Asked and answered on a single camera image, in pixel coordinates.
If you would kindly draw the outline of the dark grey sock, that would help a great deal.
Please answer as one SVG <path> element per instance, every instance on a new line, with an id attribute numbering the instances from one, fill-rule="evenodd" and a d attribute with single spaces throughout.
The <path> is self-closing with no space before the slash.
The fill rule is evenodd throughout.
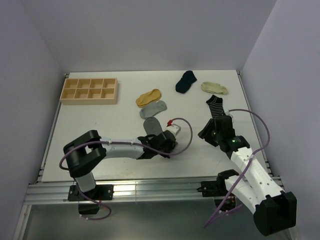
<path id="1" fill-rule="evenodd" d="M 155 117 L 149 117 L 144 120 L 143 128 L 147 135 L 158 136 L 163 132 L 160 122 Z"/>

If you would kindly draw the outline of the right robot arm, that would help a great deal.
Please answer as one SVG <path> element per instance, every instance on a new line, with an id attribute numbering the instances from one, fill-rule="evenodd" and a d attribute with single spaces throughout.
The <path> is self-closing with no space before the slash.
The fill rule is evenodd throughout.
<path id="1" fill-rule="evenodd" d="M 272 179 L 247 140 L 236 135 L 231 116 L 210 119 L 198 136 L 219 147 L 241 171 L 225 170 L 218 173 L 216 180 L 201 182 L 197 191 L 203 197 L 237 197 L 251 211 L 258 231 L 264 236 L 296 226 L 297 198 Z"/>

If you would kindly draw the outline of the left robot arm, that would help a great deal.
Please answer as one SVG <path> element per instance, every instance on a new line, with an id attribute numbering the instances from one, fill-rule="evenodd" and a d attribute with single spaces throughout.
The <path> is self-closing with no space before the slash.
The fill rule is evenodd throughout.
<path id="1" fill-rule="evenodd" d="M 63 147 L 67 169 L 75 179 L 79 194 L 86 200 L 96 197 L 98 188 L 92 170 L 104 159 L 149 160 L 160 155 L 169 158 L 177 146 L 176 137 L 166 130 L 131 140 L 102 140 L 97 130 L 89 130 Z"/>

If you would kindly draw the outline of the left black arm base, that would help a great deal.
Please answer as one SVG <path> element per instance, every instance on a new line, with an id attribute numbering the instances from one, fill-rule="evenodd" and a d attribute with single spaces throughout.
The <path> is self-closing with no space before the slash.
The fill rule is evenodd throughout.
<path id="1" fill-rule="evenodd" d="M 81 192 L 77 185 L 71 185 L 69 188 L 67 201 L 78 202 L 78 213 L 82 217 L 93 219 L 99 210 L 106 209 L 109 217 L 112 210 L 103 201 L 113 199 L 114 186 L 112 184 L 98 184 L 94 189 L 87 192 Z"/>

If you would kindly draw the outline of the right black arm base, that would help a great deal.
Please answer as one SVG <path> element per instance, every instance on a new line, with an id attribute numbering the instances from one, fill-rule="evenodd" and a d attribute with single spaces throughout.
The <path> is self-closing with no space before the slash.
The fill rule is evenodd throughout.
<path id="1" fill-rule="evenodd" d="M 202 181 L 200 183 L 200 187 L 198 187 L 197 192 L 202 194 L 202 197 L 214 197 L 214 204 L 216 207 L 220 205 L 223 198 L 227 194 L 227 190 L 225 187 L 219 186 L 218 182 L 216 180 L 214 181 Z M 224 204 L 221 207 L 221 211 L 226 212 L 234 209 L 236 207 L 236 197 L 231 194 Z"/>

